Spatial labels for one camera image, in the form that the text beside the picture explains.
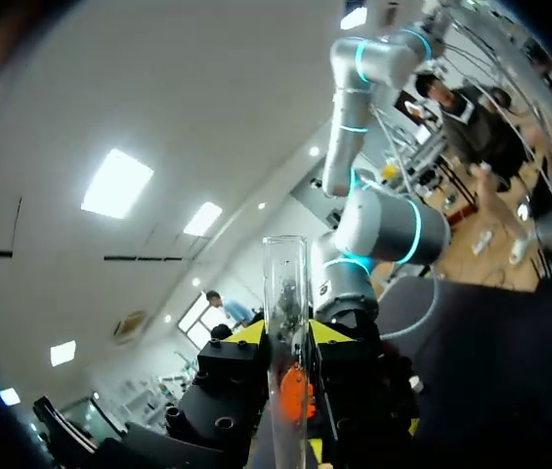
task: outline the window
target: window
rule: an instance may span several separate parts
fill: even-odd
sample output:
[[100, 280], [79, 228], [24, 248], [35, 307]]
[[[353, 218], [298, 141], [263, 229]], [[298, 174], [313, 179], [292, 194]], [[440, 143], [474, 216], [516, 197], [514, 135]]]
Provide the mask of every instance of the window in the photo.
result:
[[210, 331], [219, 324], [232, 328], [235, 322], [223, 310], [211, 307], [202, 293], [178, 322], [178, 327], [201, 350], [210, 340]]

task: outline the person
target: person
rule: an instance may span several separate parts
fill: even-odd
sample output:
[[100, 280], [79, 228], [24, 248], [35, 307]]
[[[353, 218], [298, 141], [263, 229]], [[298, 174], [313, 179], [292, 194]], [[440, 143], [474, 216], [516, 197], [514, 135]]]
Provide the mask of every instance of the person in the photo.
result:
[[254, 314], [248, 308], [232, 299], [222, 299], [221, 295], [215, 290], [206, 293], [206, 300], [213, 308], [223, 308], [228, 318], [232, 318], [236, 324], [242, 324], [246, 327], [253, 319]]
[[[496, 106], [475, 86], [450, 90], [433, 73], [420, 73], [414, 84], [417, 93], [441, 107], [443, 128], [449, 145], [477, 179], [481, 209], [499, 220], [515, 238], [510, 264], [519, 264], [526, 255], [534, 234], [527, 233], [498, 192], [510, 190], [511, 179], [527, 161], [523, 142]], [[500, 88], [489, 93], [498, 105], [508, 108], [510, 96]], [[533, 126], [519, 129], [531, 147], [543, 144], [543, 136]]]
[[210, 331], [211, 339], [225, 340], [231, 335], [233, 335], [233, 332], [226, 324], [216, 325], [213, 327], [213, 330]]

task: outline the screw hole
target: screw hole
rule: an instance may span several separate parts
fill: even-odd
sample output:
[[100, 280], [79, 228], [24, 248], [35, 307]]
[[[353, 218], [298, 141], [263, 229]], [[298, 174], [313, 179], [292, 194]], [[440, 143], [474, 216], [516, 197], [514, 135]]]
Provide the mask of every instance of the screw hole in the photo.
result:
[[230, 417], [220, 417], [215, 420], [215, 427], [225, 431], [232, 430], [234, 421]]

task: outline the black surface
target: black surface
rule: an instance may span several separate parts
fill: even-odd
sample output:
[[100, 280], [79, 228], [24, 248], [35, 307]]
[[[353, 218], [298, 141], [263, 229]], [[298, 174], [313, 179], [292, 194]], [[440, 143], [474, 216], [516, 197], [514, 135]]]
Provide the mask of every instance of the black surface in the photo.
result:
[[[430, 320], [393, 342], [425, 386], [417, 440], [459, 448], [530, 408], [531, 428], [552, 445], [552, 294], [446, 281], [440, 294]], [[380, 331], [414, 323], [432, 295], [430, 279], [399, 280], [380, 302]]]

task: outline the clear plastic tube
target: clear plastic tube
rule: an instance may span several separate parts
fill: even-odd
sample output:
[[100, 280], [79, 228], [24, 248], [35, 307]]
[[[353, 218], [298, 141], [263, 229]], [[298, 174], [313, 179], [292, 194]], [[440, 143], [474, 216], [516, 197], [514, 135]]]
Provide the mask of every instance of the clear plastic tube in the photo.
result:
[[309, 399], [308, 273], [301, 236], [263, 239], [269, 406], [277, 469], [306, 467]]

